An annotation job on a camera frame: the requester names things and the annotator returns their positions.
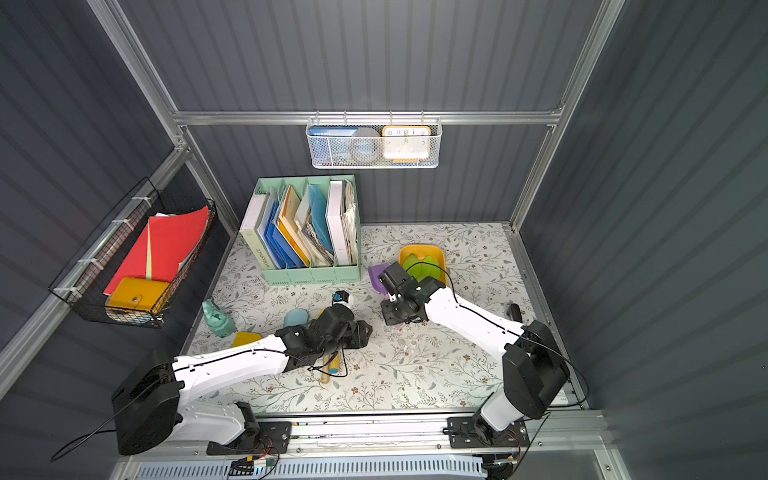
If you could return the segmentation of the green shovel yellow handle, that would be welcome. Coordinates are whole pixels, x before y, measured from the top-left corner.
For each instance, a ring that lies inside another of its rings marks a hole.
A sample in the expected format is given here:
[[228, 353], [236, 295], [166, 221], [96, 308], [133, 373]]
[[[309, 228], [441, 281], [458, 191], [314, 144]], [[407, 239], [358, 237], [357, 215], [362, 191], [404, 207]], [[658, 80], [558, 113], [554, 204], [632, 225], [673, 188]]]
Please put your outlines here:
[[422, 263], [422, 259], [420, 259], [417, 255], [409, 254], [402, 260], [401, 265], [403, 266], [406, 273], [413, 276], [417, 281], [422, 281], [424, 279], [424, 264]]
[[435, 258], [426, 256], [421, 267], [421, 276], [423, 279], [431, 277], [437, 280], [442, 280], [443, 272], [439, 266], [439, 262]]

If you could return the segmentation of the purple shovel pink handle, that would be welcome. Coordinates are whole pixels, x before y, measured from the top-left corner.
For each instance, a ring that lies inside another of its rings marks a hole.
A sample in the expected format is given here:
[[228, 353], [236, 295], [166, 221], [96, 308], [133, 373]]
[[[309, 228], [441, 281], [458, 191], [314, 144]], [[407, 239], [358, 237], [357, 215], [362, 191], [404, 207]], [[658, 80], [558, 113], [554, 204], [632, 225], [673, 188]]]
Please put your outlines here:
[[390, 263], [382, 263], [382, 264], [372, 265], [368, 268], [368, 275], [369, 275], [372, 288], [376, 292], [382, 295], [387, 295], [388, 291], [386, 287], [382, 284], [381, 280], [379, 279], [379, 276], [382, 275], [389, 266], [390, 266]]

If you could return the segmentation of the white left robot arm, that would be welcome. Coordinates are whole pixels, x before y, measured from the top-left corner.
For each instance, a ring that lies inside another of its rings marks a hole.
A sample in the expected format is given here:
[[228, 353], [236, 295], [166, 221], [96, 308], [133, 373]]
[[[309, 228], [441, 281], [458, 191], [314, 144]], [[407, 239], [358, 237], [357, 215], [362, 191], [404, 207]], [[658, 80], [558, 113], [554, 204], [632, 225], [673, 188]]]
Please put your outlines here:
[[111, 397], [118, 452], [130, 456], [184, 441], [205, 441], [213, 455], [263, 452], [270, 442], [250, 406], [203, 405], [199, 398], [247, 379], [312, 369], [326, 355], [366, 347], [372, 331], [336, 303], [304, 325], [239, 347], [196, 356], [153, 352]]

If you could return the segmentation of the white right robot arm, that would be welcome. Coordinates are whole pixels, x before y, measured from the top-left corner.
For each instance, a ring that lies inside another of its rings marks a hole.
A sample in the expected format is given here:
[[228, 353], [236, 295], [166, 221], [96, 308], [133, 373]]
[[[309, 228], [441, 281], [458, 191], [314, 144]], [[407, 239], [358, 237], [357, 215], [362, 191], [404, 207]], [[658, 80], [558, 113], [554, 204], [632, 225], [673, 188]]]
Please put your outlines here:
[[416, 279], [397, 262], [378, 279], [389, 296], [381, 303], [386, 324], [432, 322], [499, 362], [501, 386], [473, 415], [471, 435], [489, 441], [518, 420], [542, 418], [569, 381], [567, 359], [545, 324], [526, 325], [492, 314], [436, 278]]

